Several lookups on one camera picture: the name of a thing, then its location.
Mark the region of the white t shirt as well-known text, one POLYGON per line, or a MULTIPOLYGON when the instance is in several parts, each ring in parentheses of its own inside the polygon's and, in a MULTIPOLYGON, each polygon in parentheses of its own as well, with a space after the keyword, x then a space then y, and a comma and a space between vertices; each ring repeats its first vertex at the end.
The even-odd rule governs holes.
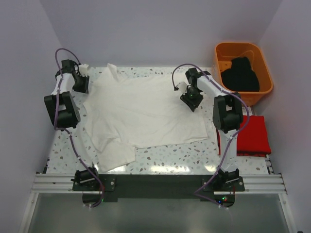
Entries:
POLYGON ((207 139, 201 110, 180 100, 169 75, 127 78, 108 64, 84 102, 85 130, 102 171, 136 159, 135 150, 207 139))

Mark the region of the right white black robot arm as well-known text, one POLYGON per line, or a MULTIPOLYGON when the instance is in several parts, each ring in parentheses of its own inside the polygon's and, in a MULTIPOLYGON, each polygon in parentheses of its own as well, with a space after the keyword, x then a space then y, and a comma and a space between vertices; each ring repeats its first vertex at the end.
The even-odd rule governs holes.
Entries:
POLYGON ((214 98, 212 122, 220 138, 220 164, 206 185, 214 190, 227 191, 239 180, 237 136, 243 122, 241 96, 224 90, 207 71, 190 68, 185 73, 188 85, 180 99, 195 111, 203 93, 214 98))

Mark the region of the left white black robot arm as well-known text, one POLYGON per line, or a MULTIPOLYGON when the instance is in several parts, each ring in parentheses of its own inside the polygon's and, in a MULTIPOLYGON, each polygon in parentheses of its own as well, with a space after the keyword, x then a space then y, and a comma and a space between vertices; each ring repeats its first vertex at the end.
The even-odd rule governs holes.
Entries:
POLYGON ((76 166, 74 178, 71 180, 74 187, 100 190, 101 179, 85 149, 83 128, 79 125, 80 112, 71 94, 88 94, 88 66, 69 59, 61 61, 61 65, 55 75, 56 86, 50 95, 44 97, 44 103, 55 129, 68 133, 76 166))

